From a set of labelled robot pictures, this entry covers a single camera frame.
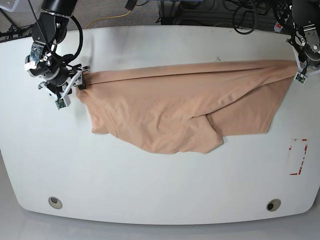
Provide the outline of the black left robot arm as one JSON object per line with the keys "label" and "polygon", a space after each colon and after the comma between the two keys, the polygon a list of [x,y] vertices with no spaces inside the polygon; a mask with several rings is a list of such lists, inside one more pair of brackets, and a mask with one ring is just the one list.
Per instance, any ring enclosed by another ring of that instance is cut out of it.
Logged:
{"label": "black left robot arm", "polygon": [[320,73],[320,2],[318,0],[290,0],[293,36],[289,43],[294,49],[298,66],[295,79],[304,83]]}

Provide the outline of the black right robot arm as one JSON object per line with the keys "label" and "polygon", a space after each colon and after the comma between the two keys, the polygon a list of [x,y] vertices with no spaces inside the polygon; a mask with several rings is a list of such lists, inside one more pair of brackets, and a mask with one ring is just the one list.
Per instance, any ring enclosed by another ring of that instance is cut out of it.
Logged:
{"label": "black right robot arm", "polygon": [[[41,77],[44,82],[38,87],[46,87],[60,97],[67,86],[77,86],[80,90],[86,88],[83,80],[68,83],[68,79],[90,69],[81,64],[70,65],[80,54],[83,47],[83,30],[78,20],[73,16],[76,0],[44,0],[42,12],[35,17],[31,27],[33,43],[30,55],[25,58],[24,69],[32,77]],[[72,20],[79,31],[79,44],[74,54],[60,56],[56,53],[58,44],[66,37],[69,20]]]}

